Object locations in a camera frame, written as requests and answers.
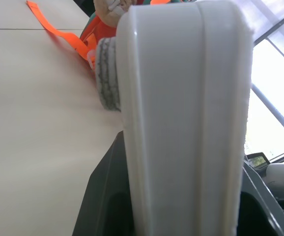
white machine part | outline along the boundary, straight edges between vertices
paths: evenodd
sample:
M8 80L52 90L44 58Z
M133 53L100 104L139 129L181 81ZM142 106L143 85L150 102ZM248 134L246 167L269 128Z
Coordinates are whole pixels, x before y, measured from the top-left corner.
M266 169L262 178L277 200L284 200L284 164L272 163Z
M252 32L229 1L132 6L116 67L137 236L233 236Z

beige tabletop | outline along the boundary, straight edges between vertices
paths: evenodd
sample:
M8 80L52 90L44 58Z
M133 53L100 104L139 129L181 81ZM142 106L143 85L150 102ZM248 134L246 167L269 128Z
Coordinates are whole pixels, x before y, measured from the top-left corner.
M73 0L35 0L77 35ZM0 0L0 236L70 236L88 178L122 130L89 66L48 34L25 0Z

table surface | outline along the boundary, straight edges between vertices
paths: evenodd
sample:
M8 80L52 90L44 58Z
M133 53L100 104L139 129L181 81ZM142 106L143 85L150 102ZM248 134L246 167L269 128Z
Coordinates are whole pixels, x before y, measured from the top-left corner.
M80 35L73 0L35 0ZM47 33L25 0L0 0L0 236L70 236L88 178L122 130L88 64Z

